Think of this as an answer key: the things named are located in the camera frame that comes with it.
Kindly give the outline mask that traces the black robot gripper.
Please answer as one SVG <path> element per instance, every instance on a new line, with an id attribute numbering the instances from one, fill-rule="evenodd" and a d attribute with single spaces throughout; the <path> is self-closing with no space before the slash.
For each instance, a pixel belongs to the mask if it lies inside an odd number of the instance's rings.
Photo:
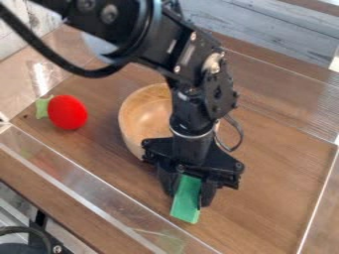
<path id="1" fill-rule="evenodd" d="M 183 175 L 201 183 L 200 206 L 212 204 L 217 189 L 237 189 L 244 164 L 221 148 L 216 131 L 209 127 L 203 133 L 172 131 L 171 137 L 144 138 L 141 159 L 156 167 L 157 179 L 167 195 L 173 196 Z"/>

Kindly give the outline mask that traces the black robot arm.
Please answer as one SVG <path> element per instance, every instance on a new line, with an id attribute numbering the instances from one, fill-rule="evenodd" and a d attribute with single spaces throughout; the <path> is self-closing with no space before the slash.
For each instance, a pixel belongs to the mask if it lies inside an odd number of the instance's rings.
<path id="1" fill-rule="evenodd" d="M 208 206 L 221 187 L 240 184 L 244 164 L 220 144 L 216 127 L 237 107 L 239 94 L 217 39 L 183 17 L 177 0 L 31 0 L 57 13 L 67 24 L 103 40 L 111 49 L 99 55 L 108 66 L 79 69 L 44 46 L 44 56 L 69 72 L 99 77 L 139 63 L 159 71 L 171 91 L 172 113 L 164 138 L 141 140 L 143 160 L 156 166 L 164 191 L 196 178 L 196 202 Z"/>

